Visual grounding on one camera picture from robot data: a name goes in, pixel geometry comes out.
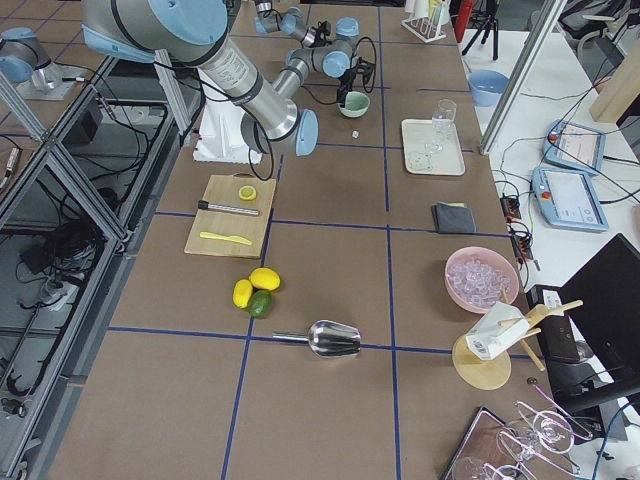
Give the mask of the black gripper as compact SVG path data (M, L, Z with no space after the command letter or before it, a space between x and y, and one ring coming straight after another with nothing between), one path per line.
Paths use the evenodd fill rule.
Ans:
M331 39L331 23L329 21L322 21L315 27L315 46L327 46L332 43Z
M353 90L353 84L360 77L362 87L366 93L371 93L375 83L375 64L358 58L356 64L348 69L340 78L337 90L337 102L345 103L349 92Z

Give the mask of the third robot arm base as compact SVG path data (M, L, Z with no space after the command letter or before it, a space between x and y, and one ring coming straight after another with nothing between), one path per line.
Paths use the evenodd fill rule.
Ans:
M1 33L1 72L25 100L64 100L75 81L65 80L63 68L28 27Z

